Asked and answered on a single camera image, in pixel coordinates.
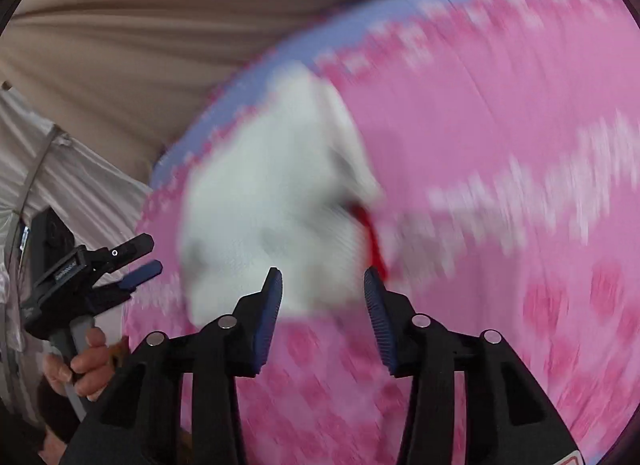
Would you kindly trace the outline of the person's left hand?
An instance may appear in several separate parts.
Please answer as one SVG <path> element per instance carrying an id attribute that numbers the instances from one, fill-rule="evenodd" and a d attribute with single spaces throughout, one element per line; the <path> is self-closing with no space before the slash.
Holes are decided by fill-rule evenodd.
<path id="1" fill-rule="evenodd" d="M 43 360 L 43 376 L 51 388 L 65 396 L 65 386 L 73 384 L 81 398 L 96 401 L 111 381 L 119 364 L 130 355 L 129 337 L 124 335 L 109 345 L 99 327 L 88 329 L 87 348 L 66 364 L 61 357 L 49 353 Z"/>

